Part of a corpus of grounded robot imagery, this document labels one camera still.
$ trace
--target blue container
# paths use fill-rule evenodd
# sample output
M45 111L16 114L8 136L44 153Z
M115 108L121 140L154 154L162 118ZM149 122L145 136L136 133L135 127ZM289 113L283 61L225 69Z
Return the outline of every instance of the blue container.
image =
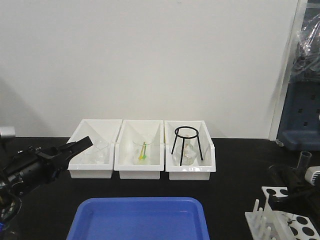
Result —
M91 198L67 240L210 240L200 202L190 197Z

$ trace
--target white plastic bin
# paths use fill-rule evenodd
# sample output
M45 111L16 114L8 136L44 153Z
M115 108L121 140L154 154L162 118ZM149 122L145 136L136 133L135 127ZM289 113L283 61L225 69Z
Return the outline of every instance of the white plastic bin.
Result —
M68 170L76 179L110 179L122 119L83 119L68 143L89 136L93 146L73 157Z
M200 157L197 138L189 140L196 153L194 162L191 165L180 166L179 151L181 151L182 138L177 137L173 154L171 154L174 141L175 129L181 126L189 126L198 130L199 141L203 160ZM169 172L170 180L209 180L210 173L216 171L215 146L210 138L206 123L200 121L164 121L165 129L165 171ZM195 131L184 129L184 135L194 136Z
M121 179L160 179L164 152L163 120L123 120L114 170Z

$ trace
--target white wall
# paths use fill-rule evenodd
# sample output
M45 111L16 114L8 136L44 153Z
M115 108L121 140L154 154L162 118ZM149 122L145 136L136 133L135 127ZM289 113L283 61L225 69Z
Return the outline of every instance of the white wall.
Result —
M205 120L268 138L297 0L2 0L0 125Z

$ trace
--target black table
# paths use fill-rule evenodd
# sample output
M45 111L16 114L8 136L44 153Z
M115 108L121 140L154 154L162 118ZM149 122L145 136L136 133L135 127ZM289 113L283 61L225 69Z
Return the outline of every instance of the black table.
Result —
M67 138L18 137L7 145L8 152L27 146L51 147ZM267 169L275 163L296 166L299 152L288 151L263 139L212 139L216 169L209 181L121 180L117 171L111 179L72 179L64 172L51 184L43 185L22 199L16 219L23 240L65 240L77 207L89 198L110 197L193 197L203 206L211 240L251 240L245 212L255 199L263 207L261 186L274 186ZM320 165L313 152L311 166Z

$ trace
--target clear glass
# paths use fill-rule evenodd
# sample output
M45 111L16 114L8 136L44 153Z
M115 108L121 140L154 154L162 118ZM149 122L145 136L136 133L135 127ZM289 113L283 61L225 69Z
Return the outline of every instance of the clear glass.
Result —
M180 166L182 144L177 146L174 151L175 151L176 165ZM194 146L191 144L190 139L186 139L184 141L182 165L189 166L194 164L196 156L197 156L197 152L194 150Z
M102 138L93 139L93 146L84 151L82 164L105 164L109 155L109 143Z

